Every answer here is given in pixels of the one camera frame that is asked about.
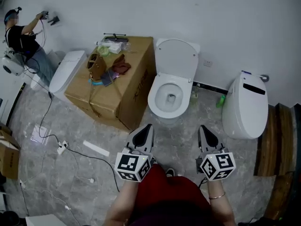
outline person's hand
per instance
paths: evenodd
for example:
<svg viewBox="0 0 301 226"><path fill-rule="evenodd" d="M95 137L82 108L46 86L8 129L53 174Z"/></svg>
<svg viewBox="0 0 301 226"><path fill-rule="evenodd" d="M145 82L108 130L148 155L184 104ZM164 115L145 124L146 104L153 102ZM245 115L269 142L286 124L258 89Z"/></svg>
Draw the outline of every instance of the person's hand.
<svg viewBox="0 0 301 226"><path fill-rule="evenodd" d="M39 13L36 15L36 19L40 20L43 17L43 12Z"/></svg>

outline jeans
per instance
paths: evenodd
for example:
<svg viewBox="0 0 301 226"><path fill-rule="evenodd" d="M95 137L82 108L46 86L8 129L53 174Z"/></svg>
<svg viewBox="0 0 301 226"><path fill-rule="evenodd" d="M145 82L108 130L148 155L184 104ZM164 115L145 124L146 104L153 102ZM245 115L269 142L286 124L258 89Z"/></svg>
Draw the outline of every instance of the jeans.
<svg viewBox="0 0 301 226"><path fill-rule="evenodd" d="M41 78L44 84L49 87L57 67L51 63L44 49L41 47L38 48L32 58L27 61L27 67L37 72L37 75Z"/></svg>

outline silver bracelet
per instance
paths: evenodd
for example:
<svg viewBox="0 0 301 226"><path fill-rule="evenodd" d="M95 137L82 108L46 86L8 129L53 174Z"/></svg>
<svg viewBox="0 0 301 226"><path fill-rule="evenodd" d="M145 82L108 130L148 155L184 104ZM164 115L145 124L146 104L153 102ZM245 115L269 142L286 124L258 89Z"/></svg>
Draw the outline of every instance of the silver bracelet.
<svg viewBox="0 0 301 226"><path fill-rule="evenodd" d="M221 197L223 197L225 194L226 194L226 192L224 192L223 195L221 195L221 196L219 196L219 197L214 197L214 198L210 198L210 197L209 197L209 199L211 200L211 199L221 198Z"/></svg>

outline marble floor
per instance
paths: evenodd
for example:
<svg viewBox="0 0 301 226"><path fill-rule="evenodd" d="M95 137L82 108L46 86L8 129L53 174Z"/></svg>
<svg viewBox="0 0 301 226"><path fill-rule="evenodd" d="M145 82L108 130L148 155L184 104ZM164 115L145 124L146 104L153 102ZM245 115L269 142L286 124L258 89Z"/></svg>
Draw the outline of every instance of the marble floor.
<svg viewBox="0 0 301 226"><path fill-rule="evenodd" d="M172 128L160 123L150 109L146 109L141 124L154 125L155 157L164 168L173 167L178 175L199 184L203 177L196 174L195 168L195 159L199 154L196 132L201 124L214 129L236 160L237 169L223 181L236 222L248 222L253 217L261 217L275 178L253 176L257 141L228 138L222 129L222 110L215 107L221 94L199 88L194 90L198 98L190 100L187 111ZM9 125L22 148L19 178L25 184L24 196L29 214L55 214L68 226L77 225L74 218L80 225L102 225L106 211L118 193L110 167L103 161L69 151L58 155L55 138L50 137L43 143L31 141L32 131L36 124L40 124L49 103L45 92L25 87ZM106 159L111 165L115 162L117 152L121 152L125 146L127 138L127 133L94 122L76 106L57 98L53 99L43 126L56 134L60 141L67 140L70 149ZM102 156L87 148L83 145L84 140L109 151L110 156ZM93 178L95 182L91 183L87 178ZM119 178L117 183L119 187L123 184ZM8 179L5 189L8 193L8 209L24 217L26 208L19 182ZM207 195L206 184L202 185L202 192Z"/></svg>

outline wood plank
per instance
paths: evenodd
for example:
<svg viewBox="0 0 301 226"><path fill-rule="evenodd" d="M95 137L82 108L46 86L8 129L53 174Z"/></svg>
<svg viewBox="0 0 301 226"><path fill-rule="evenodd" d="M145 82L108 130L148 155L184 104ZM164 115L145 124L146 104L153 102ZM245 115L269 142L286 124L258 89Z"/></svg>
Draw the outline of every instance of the wood plank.
<svg viewBox="0 0 301 226"><path fill-rule="evenodd" d="M265 218L279 220L285 213L293 181L293 173L277 176L269 203L264 213Z"/></svg>
<svg viewBox="0 0 301 226"><path fill-rule="evenodd" d="M258 138L257 156L255 163L255 176L268 177L275 173L277 157L277 128L276 110L269 105L269 114L266 128Z"/></svg>
<svg viewBox="0 0 301 226"><path fill-rule="evenodd" d="M285 175L293 159L293 121L290 108L282 104L276 107L277 158L275 175Z"/></svg>

